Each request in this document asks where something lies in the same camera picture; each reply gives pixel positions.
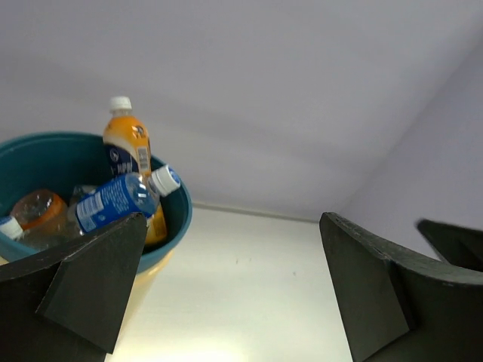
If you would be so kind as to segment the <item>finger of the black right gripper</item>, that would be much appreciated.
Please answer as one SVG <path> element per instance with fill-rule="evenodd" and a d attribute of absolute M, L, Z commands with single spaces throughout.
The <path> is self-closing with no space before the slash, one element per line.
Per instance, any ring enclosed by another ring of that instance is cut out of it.
<path fill-rule="evenodd" d="M 482 271 L 482 230 L 429 219 L 418 220 L 417 230 L 446 262 Z"/>

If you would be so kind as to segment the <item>clear bottle white cap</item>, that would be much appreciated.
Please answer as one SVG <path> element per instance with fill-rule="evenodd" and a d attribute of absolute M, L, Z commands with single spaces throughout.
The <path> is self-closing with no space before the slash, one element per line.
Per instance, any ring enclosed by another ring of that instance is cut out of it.
<path fill-rule="evenodd" d="M 84 196 L 93 193 L 95 188 L 93 185 L 75 186 L 69 202 L 66 203 L 66 212 L 43 225 L 24 230 L 21 241 L 34 250 L 46 250 L 82 236 L 75 218 L 75 206 Z"/>

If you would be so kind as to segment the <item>orange bottle dark label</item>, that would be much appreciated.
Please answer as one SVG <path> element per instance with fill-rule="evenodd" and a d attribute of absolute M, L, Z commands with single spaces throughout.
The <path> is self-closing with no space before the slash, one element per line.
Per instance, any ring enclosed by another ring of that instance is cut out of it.
<path fill-rule="evenodd" d="M 149 132 L 133 114 L 129 97 L 113 97 L 109 102 L 111 120 L 103 132 L 103 144 L 113 176 L 140 173 L 150 176 L 151 148 Z M 168 228 L 161 205 L 147 221 L 145 245 L 158 244 L 168 236 Z"/>

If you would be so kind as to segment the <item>small blue label bottle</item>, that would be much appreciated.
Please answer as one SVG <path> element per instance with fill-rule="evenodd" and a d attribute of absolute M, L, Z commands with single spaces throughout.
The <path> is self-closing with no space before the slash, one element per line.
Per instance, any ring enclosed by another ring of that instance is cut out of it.
<path fill-rule="evenodd" d="M 132 213 L 141 213 L 148 219 L 157 211 L 160 200 L 180 186 L 181 179 L 169 165 L 154 170 L 150 176 L 126 173 L 70 206 L 68 218 L 83 235 Z"/>

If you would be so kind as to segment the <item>large clear ribbed bottle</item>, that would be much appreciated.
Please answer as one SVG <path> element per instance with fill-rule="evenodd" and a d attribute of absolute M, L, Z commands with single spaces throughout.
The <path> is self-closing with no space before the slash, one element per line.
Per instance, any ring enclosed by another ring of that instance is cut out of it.
<path fill-rule="evenodd" d="M 24 230 L 13 216 L 0 219 L 0 232 L 12 240 L 19 240 L 24 236 Z"/>

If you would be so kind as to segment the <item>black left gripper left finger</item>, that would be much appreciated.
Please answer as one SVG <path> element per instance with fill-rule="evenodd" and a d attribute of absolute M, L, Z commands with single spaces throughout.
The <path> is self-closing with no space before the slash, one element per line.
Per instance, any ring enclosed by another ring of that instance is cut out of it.
<path fill-rule="evenodd" d="M 131 214 L 1 266 L 3 361 L 103 361 L 113 353 L 146 237 Z"/>

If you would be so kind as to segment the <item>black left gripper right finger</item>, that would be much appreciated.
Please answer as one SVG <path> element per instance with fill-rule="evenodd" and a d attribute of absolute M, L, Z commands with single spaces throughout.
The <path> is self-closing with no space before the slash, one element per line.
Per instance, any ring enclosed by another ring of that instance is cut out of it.
<path fill-rule="evenodd" d="M 319 228 L 354 361 L 482 359 L 482 271 L 430 258 L 333 212 Z"/>

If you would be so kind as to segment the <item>orange label tea bottle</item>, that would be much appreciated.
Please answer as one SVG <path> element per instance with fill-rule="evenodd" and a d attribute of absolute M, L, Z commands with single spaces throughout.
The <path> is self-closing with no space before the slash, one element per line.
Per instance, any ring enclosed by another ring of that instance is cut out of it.
<path fill-rule="evenodd" d="M 67 210 L 66 202 L 55 192 L 38 189 L 23 196 L 12 208 L 10 215 L 28 230 L 43 225 Z"/>

